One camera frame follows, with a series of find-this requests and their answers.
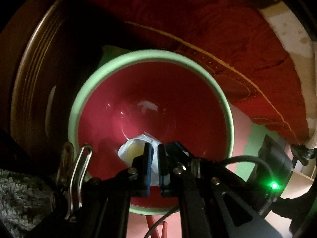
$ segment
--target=red cloth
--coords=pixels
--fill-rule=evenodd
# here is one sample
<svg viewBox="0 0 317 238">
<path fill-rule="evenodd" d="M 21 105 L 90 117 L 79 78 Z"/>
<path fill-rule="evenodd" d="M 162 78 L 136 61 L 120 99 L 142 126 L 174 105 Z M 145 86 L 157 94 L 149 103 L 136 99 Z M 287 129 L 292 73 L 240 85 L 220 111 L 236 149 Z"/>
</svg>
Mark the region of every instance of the red cloth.
<svg viewBox="0 0 317 238">
<path fill-rule="evenodd" d="M 126 27 L 157 49 L 199 63 L 229 101 L 255 123 L 267 125 L 290 144 L 303 144 L 308 138 L 293 62 L 269 24 L 246 0 L 91 1 L 122 21 L 137 23 Z M 216 62 L 209 53 L 225 63 Z"/>
</svg>

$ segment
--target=green led light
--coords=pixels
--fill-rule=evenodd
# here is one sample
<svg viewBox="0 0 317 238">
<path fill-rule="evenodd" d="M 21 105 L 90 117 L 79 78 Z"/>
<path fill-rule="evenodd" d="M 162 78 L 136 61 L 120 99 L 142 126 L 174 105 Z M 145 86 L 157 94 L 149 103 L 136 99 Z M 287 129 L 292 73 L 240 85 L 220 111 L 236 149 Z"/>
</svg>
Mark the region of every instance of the green led light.
<svg viewBox="0 0 317 238">
<path fill-rule="evenodd" d="M 280 186 L 277 183 L 275 183 L 275 182 L 271 182 L 270 187 L 273 190 L 278 190 L 280 188 Z"/>
</svg>

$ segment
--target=cable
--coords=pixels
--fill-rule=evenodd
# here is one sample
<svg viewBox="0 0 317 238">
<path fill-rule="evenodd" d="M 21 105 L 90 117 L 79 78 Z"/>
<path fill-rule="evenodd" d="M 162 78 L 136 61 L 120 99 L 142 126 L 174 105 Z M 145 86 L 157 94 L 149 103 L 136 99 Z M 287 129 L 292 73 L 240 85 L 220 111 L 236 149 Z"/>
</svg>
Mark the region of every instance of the cable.
<svg viewBox="0 0 317 238">
<path fill-rule="evenodd" d="M 160 223 L 162 223 L 167 217 L 169 217 L 171 214 L 175 213 L 177 210 L 179 210 L 179 206 L 173 207 L 169 212 L 167 212 L 164 216 L 162 216 L 159 220 L 155 222 L 154 225 L 149 229 L 149 231 L 145 234 L 144 238 L 149 238 L 151 235 L 151 232 L 158 227 Z"/>
<path fill-rule="evenodd" d="M 268 165 L 267 162 L 265 162 L 264 160 L 262 160 L 261 158 L 258 158 L 258 157 L 247 156 L 247 155 L 234 156 L 234 157 L 230 157 L 230 158 L 226 158 L 226 159 L 222 160 L 221 162 L 219 162 L 219 164 L 230 165 L 230 164 L 238 163 L 238 162 L 250 162 L 250 163 L 257 164 L 257 165 L 262 165 L 267 170 L 268 174 L 271 177 L 271 180 L 275 181 L 275 177 L 274 177 L 274 174 L 273 174 L 271 167 Z M 273 199 L 274 194 L 275 194 L 274 190 L 270 189 L 270 194 L 268 197 L 269 201 L 271 201 Z"/>
<path fill-rule="evenodd" d="M 3 238 L 13 238 L 12 234 L 9 232 L 9 230 L 6 228 L 4 223 L 0 219 L 0 237 Z"/>
</svg>

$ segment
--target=red bowl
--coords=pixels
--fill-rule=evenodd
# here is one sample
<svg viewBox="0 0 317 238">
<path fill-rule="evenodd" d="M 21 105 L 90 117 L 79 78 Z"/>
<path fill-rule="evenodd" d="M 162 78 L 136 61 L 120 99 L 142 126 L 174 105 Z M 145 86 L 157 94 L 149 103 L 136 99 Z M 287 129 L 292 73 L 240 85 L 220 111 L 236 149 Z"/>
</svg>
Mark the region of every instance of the red bowl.
<svg viewBox="0 0 317 238">
<path fill-rule="evenodd" d="M 94 89 L 80 115 L 78 144 L 94 147 L 88 172 L 108 179 L 126 169 L 118 149 L 144 133 L 162 143 L 179 141 L 195 156 L 222 160 L 228 152 L 219 100 L 204 79 L 175 63 L 142 62 L 114 72 Z M 177 200 L 151 187 L 148 198 L 132 198 L 131 204 L 166 208 Z"/>
</svg>

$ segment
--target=fluffy rug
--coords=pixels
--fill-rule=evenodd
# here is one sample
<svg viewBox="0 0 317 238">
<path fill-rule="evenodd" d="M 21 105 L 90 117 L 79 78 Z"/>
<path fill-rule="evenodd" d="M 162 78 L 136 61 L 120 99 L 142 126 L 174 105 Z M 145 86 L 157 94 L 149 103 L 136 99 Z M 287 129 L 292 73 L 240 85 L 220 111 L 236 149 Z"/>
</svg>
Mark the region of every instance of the fluffy rug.
<svg viewBox="0 0 317 238">
<path fill-rule="evenodd" d="M 51 193 L 37 177 L 0 169 L 0 219 L 13 237 L 23 238 L 51 212 Z"/>
</svg>

